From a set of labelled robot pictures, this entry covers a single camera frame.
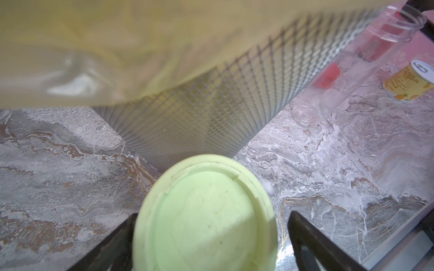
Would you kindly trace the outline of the jar with green lid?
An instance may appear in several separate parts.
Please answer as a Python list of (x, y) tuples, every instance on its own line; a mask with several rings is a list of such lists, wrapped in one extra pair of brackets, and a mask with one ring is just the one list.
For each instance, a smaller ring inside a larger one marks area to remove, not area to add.
[(262, 184), (240, 163), (198, 155), (145, 197), (134, 227), (136, 271), (272, 271), (278, 230)]

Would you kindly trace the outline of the tall clear jar white lid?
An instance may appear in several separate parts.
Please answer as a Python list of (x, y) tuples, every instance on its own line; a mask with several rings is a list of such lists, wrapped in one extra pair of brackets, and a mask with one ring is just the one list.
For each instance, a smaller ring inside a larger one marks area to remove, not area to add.
[[(385, 62), (389, 61), (400, 48), (410, 42), (413, 36), (427, 24), (428, 19), (425, 13), (433, 9), (433, 1), (407, 1), (406, 3), (387, 6), (377, 19), (333, 59), (332, 62), (335, 62), (341, 70), (341, 75), (333, 86), (329, 89), (316, 88), (313, 85), (316, 77), (295, 98), (292, 115), (296, 123), (303, 127), (316, 126), (335, 109), (342, 106), (354, 91), (378, 71)], [(396, 40), (396, 43), (378, 60), (364, 61), (358, 56), (358, 52), (374, 33), (374, 24), (381, 22), (385, 16), (395, 12), (399, 12), (403, 16), (400, 27), (404, 32), (400, 39)]]

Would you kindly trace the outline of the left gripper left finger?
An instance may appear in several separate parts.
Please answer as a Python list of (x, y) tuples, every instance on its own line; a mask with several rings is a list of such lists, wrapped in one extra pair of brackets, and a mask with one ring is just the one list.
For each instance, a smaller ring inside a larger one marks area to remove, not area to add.
[(132, 242), (138, 214), (122, 222), (68, 271), (131, 271)]

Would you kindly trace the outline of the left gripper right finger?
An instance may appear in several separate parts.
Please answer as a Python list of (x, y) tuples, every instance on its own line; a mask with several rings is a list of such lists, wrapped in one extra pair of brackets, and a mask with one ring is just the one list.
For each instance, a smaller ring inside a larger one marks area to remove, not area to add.
[(297, 211), (290, 213), (288, 233), (300, 271), (365, 270)]

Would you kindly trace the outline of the red jar lid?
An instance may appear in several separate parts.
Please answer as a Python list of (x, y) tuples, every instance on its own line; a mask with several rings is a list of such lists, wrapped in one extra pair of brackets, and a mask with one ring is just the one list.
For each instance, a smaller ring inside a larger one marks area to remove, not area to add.
[(314, 80), (313, 85), (318, 89), (329, 89), (341, 75), (339, 66), (332, 62), (322, 73)]

